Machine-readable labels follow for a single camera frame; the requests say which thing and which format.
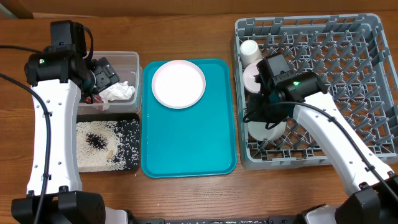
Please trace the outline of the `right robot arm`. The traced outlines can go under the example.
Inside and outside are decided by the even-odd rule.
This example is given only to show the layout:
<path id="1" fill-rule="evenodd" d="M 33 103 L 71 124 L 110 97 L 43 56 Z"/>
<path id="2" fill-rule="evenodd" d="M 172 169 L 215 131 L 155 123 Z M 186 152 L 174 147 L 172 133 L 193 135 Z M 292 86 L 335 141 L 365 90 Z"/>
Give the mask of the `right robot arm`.
<path id="1" fill-rule="evenodd" d="M 293 118 L 315 139 L 340 177 L 347 200 L 299 213 L 294 223 L 397 223 L 397 174 L 381 161 L 345 120 L 327 86 L 313 72 L 294 73 L 282 54 L 254 63 L 260 85 L 245 123 L 275 128 Z"/>

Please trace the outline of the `white round plate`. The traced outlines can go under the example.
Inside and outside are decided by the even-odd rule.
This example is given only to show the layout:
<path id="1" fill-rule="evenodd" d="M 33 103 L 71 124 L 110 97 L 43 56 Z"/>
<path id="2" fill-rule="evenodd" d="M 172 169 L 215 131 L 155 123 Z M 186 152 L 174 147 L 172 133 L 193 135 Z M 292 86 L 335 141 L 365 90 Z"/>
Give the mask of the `white round plate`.
<path id="1" fill-rule="evenodd" d="M 206 89 L 206 78 L 193 62 L 172 60 L 155 71 L 151 87 L 160 104 L 179 110 L 199 102 Z"/>

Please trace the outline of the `pale green paper cup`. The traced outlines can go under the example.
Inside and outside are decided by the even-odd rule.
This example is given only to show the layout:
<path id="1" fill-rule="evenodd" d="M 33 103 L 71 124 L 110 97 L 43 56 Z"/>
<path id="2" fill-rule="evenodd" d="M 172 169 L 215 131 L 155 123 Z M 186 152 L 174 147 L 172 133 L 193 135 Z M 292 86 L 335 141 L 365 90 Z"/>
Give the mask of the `pale green paper cup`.
<path id="1" fill-rule="evenodd" d="M 243 68 L 246 68 L 251 63 L 258 59 L 262 59 L 261 50 L 254 40 L 245 40 L 240 45 L 241 63 Z"/>

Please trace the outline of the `grey shallow bowl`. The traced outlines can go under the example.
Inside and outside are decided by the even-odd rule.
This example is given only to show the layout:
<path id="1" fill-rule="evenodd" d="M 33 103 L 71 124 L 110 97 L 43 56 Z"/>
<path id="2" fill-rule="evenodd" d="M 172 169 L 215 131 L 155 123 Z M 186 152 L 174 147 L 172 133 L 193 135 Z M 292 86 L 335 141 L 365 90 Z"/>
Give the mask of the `grey shallow bowl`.
<path id="1" fill-rule="evenodd" d="M 266 129 L 266 123 L 251 121 L 248 122 L 248 133 L 258 141 L 273 141 L 283 135 L 286 125 L 286 122 L 281 122 L 272 129 Z"/>

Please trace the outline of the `white napkin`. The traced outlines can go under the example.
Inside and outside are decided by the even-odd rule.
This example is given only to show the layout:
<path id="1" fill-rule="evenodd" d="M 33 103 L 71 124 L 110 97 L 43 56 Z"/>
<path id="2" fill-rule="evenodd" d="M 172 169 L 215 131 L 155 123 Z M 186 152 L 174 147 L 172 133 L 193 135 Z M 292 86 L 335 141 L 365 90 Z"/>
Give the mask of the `white napkin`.
<path id="1" fill-rule="evenodd" d="M 128 81 L 115 83 L 99 93 L 99 97 L 103 102 L 115 100 L 128 100 L 135 93 L 136 89 L 128 85 Z"/>

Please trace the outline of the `red snack wrapper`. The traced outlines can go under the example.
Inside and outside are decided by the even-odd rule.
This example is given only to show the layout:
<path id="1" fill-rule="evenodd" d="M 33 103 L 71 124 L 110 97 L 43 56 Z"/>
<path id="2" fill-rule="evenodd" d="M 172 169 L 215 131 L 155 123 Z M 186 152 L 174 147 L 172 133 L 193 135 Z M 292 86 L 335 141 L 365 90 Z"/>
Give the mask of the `red snack wrapper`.
<path id="1" fill-rule="evenodd" d="M 103 100 L 99 95 L 88 96 L 81 101 L 85 106 L 90 106 L 96 110 L 103 110 Z"/>

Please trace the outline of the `pink bowl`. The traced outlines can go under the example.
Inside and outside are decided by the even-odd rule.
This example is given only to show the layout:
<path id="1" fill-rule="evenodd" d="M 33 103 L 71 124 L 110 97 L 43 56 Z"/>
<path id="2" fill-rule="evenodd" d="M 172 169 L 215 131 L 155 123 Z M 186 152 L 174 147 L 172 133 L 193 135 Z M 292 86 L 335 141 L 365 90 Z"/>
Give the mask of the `pink bowl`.
<path id="1" fill-rule="evenodd" d="M 260 61 L 261 59 L 255 60 L 253 63 L 250 63 L 243 71 L 244 88 L 246 91 L 254 94 L 259 93 L 261 90 L 261 84 L 256 82 L 256 76 L 259 75 L 257 64 Z"/>

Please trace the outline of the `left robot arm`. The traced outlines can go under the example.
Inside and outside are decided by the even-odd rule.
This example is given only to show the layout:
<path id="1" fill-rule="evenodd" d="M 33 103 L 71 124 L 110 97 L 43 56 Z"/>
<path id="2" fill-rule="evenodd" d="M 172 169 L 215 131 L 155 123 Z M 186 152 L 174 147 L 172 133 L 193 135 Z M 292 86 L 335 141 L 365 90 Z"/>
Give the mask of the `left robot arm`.
<path id="1" fill-rule="evenodd" d="M 130 211 L 108 208 L 100 194 L 83 191 L 76 158 L 79 102 L 92 103 L 119 76 L 105 58 L 93 58 L 84 25 L 52 22 L 50 36 L 24 68 L 24 89 L 34 101 L 34 159 L 26 196 L 12 201 L 12 216 L 19 223 L 134 223 Z"/>

